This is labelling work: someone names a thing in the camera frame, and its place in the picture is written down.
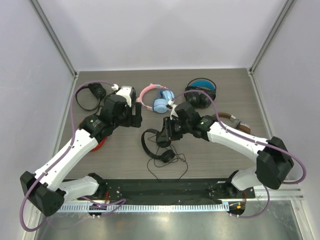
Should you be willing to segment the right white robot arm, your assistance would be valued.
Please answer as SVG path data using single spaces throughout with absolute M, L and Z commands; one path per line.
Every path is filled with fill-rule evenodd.
M 255 163 L 254 167 L 236 170 L 229 176 L 225 191 L 231 198 L 237 198 L 244 190 L 260 185 L 279 189 L 294 166 L 280 138 L 256 137 L 227 126 L 217 117 L 200 116 L 187 102 L 173 106 L 170 116 L 163 120 L 162 130 L 156 134 L 156 143 L 165 147 L 185 134 L 226 146 Z

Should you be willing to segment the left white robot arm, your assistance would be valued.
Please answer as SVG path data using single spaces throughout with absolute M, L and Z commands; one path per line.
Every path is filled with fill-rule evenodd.
M 107 184 L 96 173 L 64 181 L 67 174 L 91 150 L 111 136 L 118 127 L 140 128 L 142 105 L 129 95 L 109 95 L 100 114 L 87 116 L 74 130 L 70 141 L 44 166 L 34 173 L 24 172 L 20 182 L 25 199 L 44 216 L 56 213 L 68 201 L 92 196 L 100 200 L 106 195 Z

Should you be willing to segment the black wired on-ear headphones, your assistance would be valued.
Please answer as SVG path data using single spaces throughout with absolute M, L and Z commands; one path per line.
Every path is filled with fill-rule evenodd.
M 151 160 L 153 160 L 153 164 L 155 167 L 163 168 L 163 167 L 168 166 L 170 164 L 181 161 L 181 162 L 185 163 L 186 169 L 185 169 L 184 173 L 178 179 L 176 179 L 176 181 L 179 181 L 189 170 L 189 165 L 187 163 L 186 156 L 183 153 L 178 153 L 170 141 L 169 141 L 168 146 L 158 146 L 156 153 L 153 153 L 147 147 L 146 138 L 145 138 L 146 133 L 153 134 L 153 136 L 148 138 L 148 140 L 151 141 L 151 138 L 156 137 L 157 134 L 159 134 L 160 132 L 157 131 L 156 129 L 149 128 L 141 134 L 140 141 L 141 141 L 142 148 L 143 148 L 144 152 L 150 157 L 150 159 L 148 160 L 148 162 L 146 164 L 148 171 L 160 182 L 161 180 L 150 170 L 149 162 Z

